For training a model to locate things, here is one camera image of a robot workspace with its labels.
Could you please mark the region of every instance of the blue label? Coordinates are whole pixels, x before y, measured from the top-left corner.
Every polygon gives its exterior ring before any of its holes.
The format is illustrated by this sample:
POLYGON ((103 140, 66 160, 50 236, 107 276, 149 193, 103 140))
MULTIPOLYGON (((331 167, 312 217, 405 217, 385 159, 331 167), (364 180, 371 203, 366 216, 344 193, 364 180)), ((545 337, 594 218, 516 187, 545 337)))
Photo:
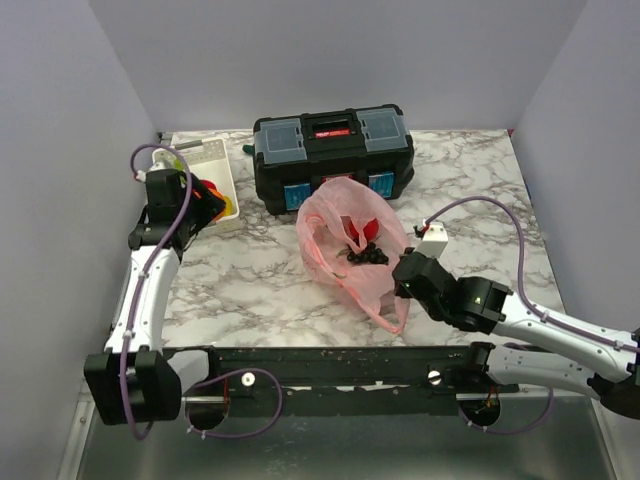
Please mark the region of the blue label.
POLYGON ((393 191, 393 172, 369 175, 369 188, 382 198, 389 198, 393 191))
POLYGON ((297 210, 300 205, 311 196, 311 184, 301 183, 300 185, 287 185, 284 187, 284 199, 287 203, 287 210, 297 210))

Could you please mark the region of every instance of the red object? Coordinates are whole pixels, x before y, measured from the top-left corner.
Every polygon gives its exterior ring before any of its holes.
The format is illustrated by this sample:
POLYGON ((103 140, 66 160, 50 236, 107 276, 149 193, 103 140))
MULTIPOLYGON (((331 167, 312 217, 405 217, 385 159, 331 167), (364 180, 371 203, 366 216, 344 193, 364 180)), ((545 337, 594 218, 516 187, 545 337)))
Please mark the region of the red object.
POLYGON ((210 182, 209 180, 200 180, 202 182, 202 184, 207 187, 207 188, 213 188, 214 190, 217 190, 218 188, 216 187, 216 184, 213 182, 210 182))
POLYGON ((342 137, 344 135, 351 135, 351 130, 348 128, 342 128, 340 130, 329 130, 327 132, 316 132, 316 138, 325 138, 325 137, 342 137))
MULTIPOLYGON (((380 230, 380 224, 378 223, 378 220, 374 218, 364 226, 362 233, 364 234, 364 238, 367 240, 367 242, 370 242, 376 238, 376 235, 378 235, 378 230, 380 230)), ((358 230, 356 230, 356 227, 351 221, 349 222, 349 234, 354 239, 358 239, 360 237, 358 230)))
POLYGON ((338 178, 338 177, 347 177, 347 178, 350 178, 351 180, 353 180, 353 173, 347 173, 345 175, 331 175, 329 177, 322 177, 322 182, 321 183, 327 182, 329 180, 333 180, 334 178, 338 178))

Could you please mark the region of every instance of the wire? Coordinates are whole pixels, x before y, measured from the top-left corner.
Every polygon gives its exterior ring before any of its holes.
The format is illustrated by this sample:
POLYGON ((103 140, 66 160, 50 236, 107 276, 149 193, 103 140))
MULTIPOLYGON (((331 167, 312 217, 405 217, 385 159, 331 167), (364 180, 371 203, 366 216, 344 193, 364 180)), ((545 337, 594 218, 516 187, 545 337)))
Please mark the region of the wire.
POLYGON ((489 389, 489 395, 487 395, 486 400, 484 401, 484 403, 487 405, 487 407, 491 406, 491 397, 493 395, 493 392, 495 391, 495 387, 493 385, 491 385, 491 388, 489 389))
POLYGON ((151 255, 149 255, 149 258, 147 259, 144 266, 142 267, 142 272, 140 272, 140 275, 138 276, 138 282, 136 283, 135 289, 133 291, 133 297, 131 299, 131 307, 129 309, 129 315, 127 317, 127 326, 125 329, 125 335, 122 341, 122 351, 120 352, 120 372, 119 372, 120 373, 120 394, 122 395, 122 406, 124 408, 124 415, 125 415, 125 418, 127 419, 127 424, 129 425, 129 428, 131 429, 131 433, 133 434, 136 440, 144 440, 145 438, 147 438, 147 435, 149 435, 149 432, 151 431, 151 427, 153 426, 153 422, 152 421, 149 422, 145 427, 145 429, 142 432, 140 432, 136 427, 136 421, 133 416, 133 410, 131 407, 131 398, 129 397, 129 386, 127 385, 127 376, 126 376, 127 356, 129 353, 129 346, 131 345, 131 329, 133 328, 133 324, 135 322, 136 312, 138 310, 138 303, 140 302, 140 296, 142 295, 142 287, 144 286, 144 281, 149 275, 149 270, 151 269, 151 265, 153 264, 153 261, 158 256, 158 254, 162 251, 166 243, 171 239, 171 236, 174 234, 174 232, 176 231, 176 228, 178 228, 178 225, 184 218, 187 212, 187 208, 189 207, 189 200, 191 199, 191 189, 193 187, 189 166, 187 165, 187 162, 182 156, 182 154, 178 152, 175 148, 169 147, 167 145, 161 145, 159 143, 145 143, 143 145, 140 145, 138 148, 136 148, 131 154, 131 160, 129 162, 129 165, 131 167, 131 171, 133 172, 134 178, 136 178, 137 181, 140 181, 140 180, 137 178, 138 171, 135 168, 135 160, 136 160, 136 157, 138 156, 138 153, 140 153, 142 150, 145 150, 147 148, 162 148, 172 153, 173 155, 175 155, 176 158, 180 160, 180 162, 184 167, 184 171, 187 176, 187 184, 185 189, 184 201, 182 202, 182 206, 180 207, 180 210, 178 211, 176 218, 173 220, 173 223, 171 224, 169 229, 162 236, 162 238, 156 245, 155 249, 151 252, 151 255))
POLYGON ((267 424, 261 428, 259 428, 258 430, 254 430, 253 432, 247 432, 247 433, 216 433, 213 431, 209 431, 209 430, 199 430, 197 428, 195 428, 193 426, 193 424, 191 423, 191 418, 189 415, 189 410, 185 411, 185 417, 187 419, 187 422, 189 422, 189 429, 187 430, 188 433, 190 432, 196 432, 198 434, 200 434, 202 436, 202 438, 204 439, 205 437, 211 437, 211 438, 222 438, 222 439, 235 439, 235 440, 239 440, 239 439, 243 439, 243 438, 251 438, 251 437, 255 437, 257 435, 260 435, 261 433, 266 432, 267 430, 269 430, 271 427, 273 427, 275 425, 275 423, 278 421, 278 418, 280 418, 280 413, 282 412, 282 386, 280 385, 280 382, 278 382, 278 379, 269 371, 267 370, 263 370, 261 368, 242 368, 240 370, 233 370, 231 372, 227 372, 223 375, 220 375, 216 378, 212 378, 211 380, 206 380, 204 382, 198 383, 196 385, 194 385, 194 388, 202 388, 202 387, 207 387, 209 385, 213 385, 215 383, 221 382, 223 380, 227 380, 230 377, 234 377, 236 375, 241 375, 243 373, 262 373, 263 375, 266 375, 267 377, 269 377, 271 379, 271 381, 273 382, 274 386, 276 387, 276 391, 278 392, 278 406, 276 407, 276 411, 273 414, 273 417, 271 417, 271 419, 269 420, 269 422, 267 422, 267 424))
POLYGON ((471 420, 469 420, 469 417, 465 415, 465 413, 462 411, 462 408, 460 408, 459 406, 458 406, 458 414, 460 415, 460 417, 462 417, 462 419, 465 421, 467 426, 470 428, 473 428, 474 430, 478 430, 483 433, 489 433, 491 435, 518 435, 519 433, 530 432, 534 428, 537 428, 540 425, 542 425, 544 422, 546 422, 549 416, 551 415, 551 411, 553 410, 554 403, 555 403, 555 395, 553 394, 553 389, 550 388, 549 397, 547 400, 547 406, 545 407, 540 417, 538 417, 536 421, 530 423, 525 427, 516 428, 513 430, 494 430, 489 427, 481 427, 480 425, 476 425, 471 420))
POLYGON ((229 379, 226 378, 224 381, 224 404, 229 406, 229 379))
MULTIPOLYGON (((493 203, 494 205, 504 210, 504 212, 509 216, 509 218, 511 218, 511 221, 513 222, 514 226, 516 227, 516 231, 518 232, 518 245, 519 245, 518 273, 517 273, 518 296, 520 297, 520 300, 522 300, 522 303, 524 303, 525 306, 530 311, 532 311, 538 317, 542 318, 545 315, 545 313, 538 310, 538 308, 527 298, 524 291, 524 243, 525 243, 524 233, 522 232, 522 226, 520 225, 520 222, 518 221, 517 217, 513 214, 513 212, 509 209, 509 207, 507 207, 504 203, 502 203, 499 200, 495 200, 491 197, 486 197, 484 195, 476 195, 472 197, 461 198, 460 200, 456 200, 455 202, 450 203, 446 207, 441 208, 436 213, 431 215, 431 217, 425 220, 425 224, 432 223, 436 218, 438 218, 443 213, 448 212, 453 207, 457 207, 458 205, 462 205, 463 203, 472 202, 472 201, 483 201, 483 202, 493 203)), ((602 343, 603 345, 614 347, 616 349, 626 350, 627 352, 640 353, 640 348, 638 347, 634 347, 633 345, 627 345, 627 344, 619 345, 614 340, 603 337, 601 335, 597 335, 595 333, 588 332, 587 330, 584 330, 580 327, 569 325, 568 323, 558 320, 557 318, 554 318, 551 315, 547 315, 545 318, 545 321, 549 322, 552 325, 555 325, 558 328, 574 333, 581 337, 588 338, 589 340, 602 343)))

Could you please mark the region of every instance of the red label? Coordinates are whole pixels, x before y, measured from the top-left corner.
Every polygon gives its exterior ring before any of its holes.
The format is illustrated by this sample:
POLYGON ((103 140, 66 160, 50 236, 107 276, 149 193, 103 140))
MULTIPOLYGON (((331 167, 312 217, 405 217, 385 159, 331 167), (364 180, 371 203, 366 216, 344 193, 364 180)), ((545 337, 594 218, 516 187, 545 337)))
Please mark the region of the red label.
POLYGON ((342 128, 340 130, 329 130, 327 132, 316 132, 316 138, 326 138, 326 137, 342 137, 344 135, 351 135, 351 130, 348 128, 342 128))
POLYGON ((353 180, 353 174, 352 173, 347 173, 346 175, 332 175, 330 177, 323 177, 322 178, 322 183, 328 182, 329 180, 333 180, 334 178, 339 178, 339 177, 347 177, 347 178, 350 178, 351 180, 353 180))

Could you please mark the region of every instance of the white connector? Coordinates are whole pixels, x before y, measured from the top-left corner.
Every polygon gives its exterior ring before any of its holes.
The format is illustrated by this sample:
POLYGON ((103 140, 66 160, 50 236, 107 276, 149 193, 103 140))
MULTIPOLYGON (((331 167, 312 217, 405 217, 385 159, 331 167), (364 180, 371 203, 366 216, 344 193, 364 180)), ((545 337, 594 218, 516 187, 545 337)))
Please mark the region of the white connector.
POLYGON ((442 252, 449 243, 449 235, 442 223, 431 223, 429 228, 424 232, 420 245, 416 247, 416 252, 421 253, 427 258, 440 258, 442 252))

